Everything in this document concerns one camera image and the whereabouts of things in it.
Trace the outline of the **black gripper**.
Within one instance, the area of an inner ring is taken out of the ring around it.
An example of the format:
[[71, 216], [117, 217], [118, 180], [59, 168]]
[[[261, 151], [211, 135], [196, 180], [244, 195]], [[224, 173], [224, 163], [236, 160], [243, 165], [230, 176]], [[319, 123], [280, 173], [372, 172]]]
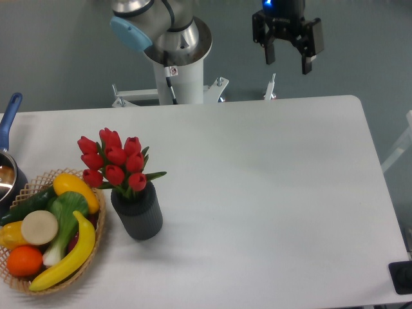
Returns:
[[275, 62], [274, 40], [282, 39], [301, 54], [302, 74], [310, 73], [312, 61], [324, 50], [322, 20], [304, 20], [305, 1], [262, 1], [262, 8], [252, 16], [252, 34], [264, 48], [266, 64]]

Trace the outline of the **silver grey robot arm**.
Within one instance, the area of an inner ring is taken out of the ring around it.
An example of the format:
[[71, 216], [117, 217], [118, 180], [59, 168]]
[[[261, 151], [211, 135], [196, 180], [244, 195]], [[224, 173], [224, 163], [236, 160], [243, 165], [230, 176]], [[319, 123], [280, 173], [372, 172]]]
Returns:
[[[202, 60], [212, 46], [209, 27], [193, 14], [192, 1], [112, 1], [110, 27], [120, 41], [144, 52], [161, 66], [186, 66]], [[320, 18], [304, 18], [304, 1], [262, 1], [252, 15], [253, 41], [265, 50], [266, 64], [275, 57], [274, 41], [288, 41], [301, 54], [303, 74], [324, 50]]]

